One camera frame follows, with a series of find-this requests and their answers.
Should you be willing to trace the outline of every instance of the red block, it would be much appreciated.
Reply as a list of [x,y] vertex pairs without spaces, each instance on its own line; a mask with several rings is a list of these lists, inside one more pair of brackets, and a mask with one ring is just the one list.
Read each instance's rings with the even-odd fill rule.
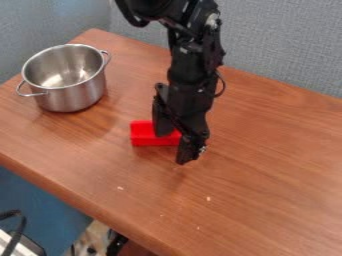
[[178,146],[182,134],[176,130],[170,135],[158,138],[153,121],[132,122],[132,141],[134,146]]

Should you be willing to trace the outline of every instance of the pot rim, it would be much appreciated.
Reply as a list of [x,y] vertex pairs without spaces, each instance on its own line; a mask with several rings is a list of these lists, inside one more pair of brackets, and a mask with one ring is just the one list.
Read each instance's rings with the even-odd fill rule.
[[[69,47],[69,46],[82,46],[82,47],[86,47],[86,48],[90,48],[91,50],[97,51],[97,53],[99,54],[99,56],[102,57],[102,66],[99,68],[99,70],[97,71],[97,73],[85,81],[77,83],[77,84],[71,84],[71,85],[67,85],[67,86],[63,86],[63,87],[46,87],[46,86],[42,86],[42,85],[38,85],[35,83],[31,83],[31,81],[27,79],[27,76],[26,76],[26,69],[27,69],[27,66],[30,64],[30,62],[43,53],[51,51],[53,49],[61,49],[61,48],[65,48],[65,47]],[[101,72],[103,71],[106,67],[106,59],[105,59],[105,56],[101,52],[101,50],[98,50],[94,46],[90,46],[87,44],[62,44],[62,45],[57,45],[57,46],[53,46],[47,49],[45,49],[43,51],[38,52],[26,62],[26,64],[23,65],[23,68],[22,68],[22,76],[23,76],[23,79],[26,80],[26,82],[33,85],[34,87],[37,88],[41,88],[41,89],[45,89],[45,90],[63,90],[66,88],[71,88],[71,87],[75,87],[78,85],[82,85],[85,83],[87,83],[90,80],[93,80],[99,74]]]

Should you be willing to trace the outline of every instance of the floor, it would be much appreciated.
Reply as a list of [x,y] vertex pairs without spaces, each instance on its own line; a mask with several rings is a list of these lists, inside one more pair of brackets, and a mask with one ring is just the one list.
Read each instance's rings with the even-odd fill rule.
[[[109,240],[110,228],[98,221],[94,221],[90,228],[75,243],[77,256],[106,256],[106,248],[110,244]],[[89,252],[89,248],[95,249],[95,253]],[[65,256],[73,256],[69,250]],[[134,242],[129,242],[120,256],[157,256]]]

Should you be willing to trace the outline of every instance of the robotic arm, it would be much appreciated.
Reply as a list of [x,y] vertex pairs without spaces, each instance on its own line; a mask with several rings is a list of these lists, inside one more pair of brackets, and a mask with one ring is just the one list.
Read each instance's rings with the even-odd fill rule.
[[[145,27],[157,20],[169,30],[170,85],[156,86],[153,120],[158,137],[176,128],[182,132],[177,163],[184,165],[206,151],[210,137],[206,113],[226,89],[217,70],[225,56],[218,4],[214,0],[116,1],[132,25]],[[217,94],[218,80],[224,89]]]

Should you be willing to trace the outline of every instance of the gray wall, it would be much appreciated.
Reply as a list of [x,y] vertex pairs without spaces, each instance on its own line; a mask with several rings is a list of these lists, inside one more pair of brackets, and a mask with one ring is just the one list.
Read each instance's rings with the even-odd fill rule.
[[[342,96],[342,1],[218,0],[226,65]],[[113,8],[112,31],[166,46],[153,24],[130,27]]]
[[0,83],[38,51],[110,27],[109,0],[0,0]]

